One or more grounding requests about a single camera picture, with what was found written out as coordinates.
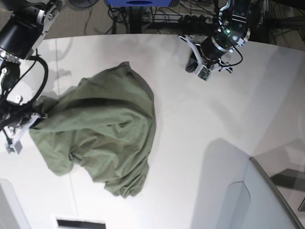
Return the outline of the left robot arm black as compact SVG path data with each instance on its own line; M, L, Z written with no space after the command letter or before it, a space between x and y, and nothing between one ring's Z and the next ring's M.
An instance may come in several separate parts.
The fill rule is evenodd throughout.
M223 61L222 57L237 52L248 42L251 15L259 7L257 0L228 0L223 6L214 1L211 23L205 16L192 18L190 23L196 31L179 36L191 48L185 71L205 81L215 71L232 73L235 64Z

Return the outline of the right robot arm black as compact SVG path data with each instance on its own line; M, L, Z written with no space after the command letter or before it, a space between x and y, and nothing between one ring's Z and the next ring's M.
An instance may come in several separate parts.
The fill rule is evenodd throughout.
M57 18L61 0L2 0L1 8L12 15L0 31L0 132L5 139L8 153L20 153L22 135L43 113L33 109L34 102L43 91L49 75L47 63L38 55L37 48ZM14 102L7 100L20 82L20 61L40 63L44 69L41 86L27 103L17 95Z

